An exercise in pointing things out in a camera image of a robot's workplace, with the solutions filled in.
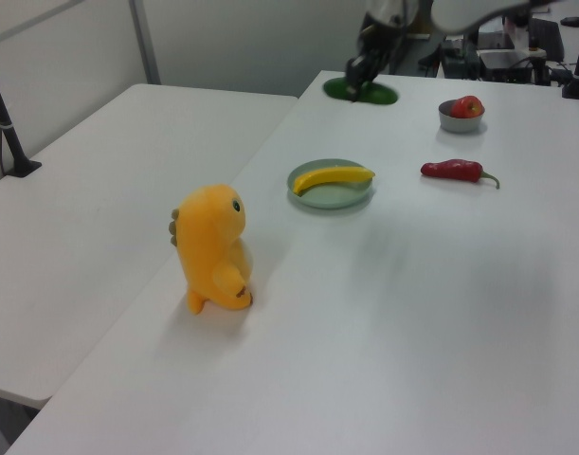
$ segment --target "bowl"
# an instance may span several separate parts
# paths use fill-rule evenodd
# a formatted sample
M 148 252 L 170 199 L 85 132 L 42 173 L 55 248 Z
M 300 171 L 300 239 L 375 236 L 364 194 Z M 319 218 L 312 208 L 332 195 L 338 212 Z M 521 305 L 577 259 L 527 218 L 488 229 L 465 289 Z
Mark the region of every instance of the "bowl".
M 449 116 L 451 106 L 456 100 L 449 100 L 439 105 L 439 117 L 441 118 L 441 128 L 451 133 L 469 133 L 479 128 L 482 115 L 485 113 L 483 106 L 482 112 L 477 117 L 472 118 L 455 118 Z

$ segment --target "plush toy arm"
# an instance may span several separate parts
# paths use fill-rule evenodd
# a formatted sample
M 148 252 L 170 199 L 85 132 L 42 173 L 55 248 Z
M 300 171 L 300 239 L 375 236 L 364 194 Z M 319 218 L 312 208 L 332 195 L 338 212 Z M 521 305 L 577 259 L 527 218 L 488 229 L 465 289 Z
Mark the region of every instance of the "plush toy arm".
M 243 280 L 249 281 L 251 276 L 252 263 L 249 261 L 248 251 L 241 239 L 238 239 L 230 247 L 230 260 L 239 268 Z
M 240 297 L 246 289 L 246 282 L 239 268 L 228 258 L 213 269 L 213 282 L 225 294 Z

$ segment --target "red apple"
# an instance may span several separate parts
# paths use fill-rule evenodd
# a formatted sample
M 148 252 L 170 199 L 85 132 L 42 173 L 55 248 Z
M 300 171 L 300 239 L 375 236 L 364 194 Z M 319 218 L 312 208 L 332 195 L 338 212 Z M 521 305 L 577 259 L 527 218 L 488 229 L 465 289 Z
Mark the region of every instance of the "red apple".
M 480 116 L 482 112 L 482 102 L 480 102 L 477 97 L 468 95 L 453 103 L 449 116 L 455 118 L 474 118 Z

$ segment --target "stuffed dinosaur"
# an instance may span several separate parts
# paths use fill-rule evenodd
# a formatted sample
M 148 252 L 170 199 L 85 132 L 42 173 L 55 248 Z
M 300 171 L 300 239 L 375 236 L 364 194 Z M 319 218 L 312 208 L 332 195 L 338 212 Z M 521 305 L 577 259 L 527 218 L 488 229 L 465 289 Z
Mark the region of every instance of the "stuffed dinosaur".
M 172 244 L 188 282 L 187 305 L 195 315 L 206 300 L 228 310 L 251 305 L 247 289 L 251 267 L 240 235 L 243 201 L 228 185 L 202 187 L 172 212 Z

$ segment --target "white wall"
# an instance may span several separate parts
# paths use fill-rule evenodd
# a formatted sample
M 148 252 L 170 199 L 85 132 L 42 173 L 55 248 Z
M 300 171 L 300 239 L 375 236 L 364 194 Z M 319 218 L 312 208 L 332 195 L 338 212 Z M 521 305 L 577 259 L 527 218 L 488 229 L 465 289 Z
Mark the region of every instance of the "white wall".
M 1 93 L 28 156 L 145 81 L 128 0 L 85 0 L 0 43 Z
M 356 53 L 364 0 L 141 0 L 161 82 L 300 96 Z

